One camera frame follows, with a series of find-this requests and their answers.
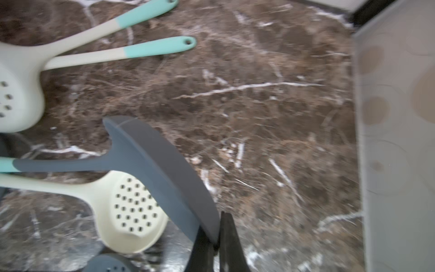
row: silicone utensil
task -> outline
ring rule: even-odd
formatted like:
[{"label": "silicone utensil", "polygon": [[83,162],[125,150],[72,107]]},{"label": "silicone utensil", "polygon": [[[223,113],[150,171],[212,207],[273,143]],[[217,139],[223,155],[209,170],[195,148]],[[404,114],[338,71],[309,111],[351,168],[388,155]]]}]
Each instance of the silicone utensil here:
[{"label": "silicone utensil", "polygon": [[172,221],[195,240],[198,228],[217,244],[219,213],[210,193],[175,146],[138,119],[105,117],[112,148],[96,158],[29,160],[0,158],[0,172],[118,170],[137,177]]},{"label": "silicone utensil", "polygon": [[[161,15],[177,3],[178,0],[151,0],[101,25],[50,44],[27,47],[0,43],[0,132],[21,131],[38,122],[44,110],[39,73],[51,58]],[[134,56],[138,48],[127,47],[125,55]]]},{"label": "silicone utensil", "polygon": [[118,254],[101,254],[92,258],[82,272],[139,272],[139,268]]},{"label": "silicone utensil", "polygon": [[178,53],[189,50],[195,47],[195,45],[196,40],[193,37],[170,37],[125,47],[54,57],[45,64],[43,70],[102,61]]},{"label": "silicone utensil", "polygon": [[167,215],[134,176],[110,171],[85,184],[61,184],[0,174],[0,186],[70,195],[92,208],[103,243],[120,253],[141,252],[162,235]]}]

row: slotted spoon head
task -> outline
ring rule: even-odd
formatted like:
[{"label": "slotted spoon head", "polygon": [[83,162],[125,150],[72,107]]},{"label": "slotted spoon head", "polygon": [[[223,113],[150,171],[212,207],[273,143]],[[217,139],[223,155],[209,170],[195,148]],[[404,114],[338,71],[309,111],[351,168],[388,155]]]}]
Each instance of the slotted spoon head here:
[{"label": "slotted spoon head", "polygon": [[0,132],[17,132],[44,112],[39,73],[50,54],[39,47],[0,43]]},{"label": "slotted spoon head", "polygon": [[136,253],[160,238],[168,217],[137,178],[110,171],[90,185],[84,200],[94,210],[97,231],[107,247]]}]

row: spatula head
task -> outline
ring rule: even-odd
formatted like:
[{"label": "spatula head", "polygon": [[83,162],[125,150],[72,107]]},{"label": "spatula head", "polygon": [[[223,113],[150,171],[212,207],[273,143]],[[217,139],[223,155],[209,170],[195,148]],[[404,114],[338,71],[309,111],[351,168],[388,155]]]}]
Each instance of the spatula head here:
[{"label": "spatula head", "polygon": [[127,116],[103,119],[112,140],[108,152],[114,170],[130,173],[151,192],[165,213],[192,240],[199,226],[214,244],[219,213],[196,171],[158,131]]}]

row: marble countertop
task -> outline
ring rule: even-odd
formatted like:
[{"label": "marble countertop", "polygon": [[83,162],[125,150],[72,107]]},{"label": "marble countertop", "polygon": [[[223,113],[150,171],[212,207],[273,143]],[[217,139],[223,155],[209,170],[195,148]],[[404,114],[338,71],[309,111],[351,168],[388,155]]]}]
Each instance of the marble countertop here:
[{"label": "marble countertop", "polygon": [[[0,41],[45,44],[140,0],[4,0]],[[85,158],[108,150],[101,119],[135,116],[194,167],[235,218],[252,271],[363,272],[351,28],[286,0],[180,0],[178,7],[70,54],[191,35],[190,51],[41,73],[46,110],[8,138],[15,156]],[[83,183],[104,173],[31,176]],[[0,205],[0,271],[71,271],[104,247],[90,208],[12,190]],[[190,242],[171,222],[128,255],[144,271],[183,271]]]}]

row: gray utensil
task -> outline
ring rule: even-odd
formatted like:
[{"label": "gray utensil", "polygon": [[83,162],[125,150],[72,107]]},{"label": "gray utensil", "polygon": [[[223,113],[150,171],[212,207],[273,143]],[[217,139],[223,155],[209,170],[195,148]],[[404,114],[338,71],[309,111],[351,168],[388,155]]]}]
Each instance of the gray utensil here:
[{"label": "gray utensil", "polygon": [[118,170],[140,180],[165,213],[194,241],[201,226],[214,244],[219,213],[210,193],[175,146],[158,131],[127,116],[105,117],[112,148],[96,158],[30,160],[0,158],[0,172],[67,172]]}]

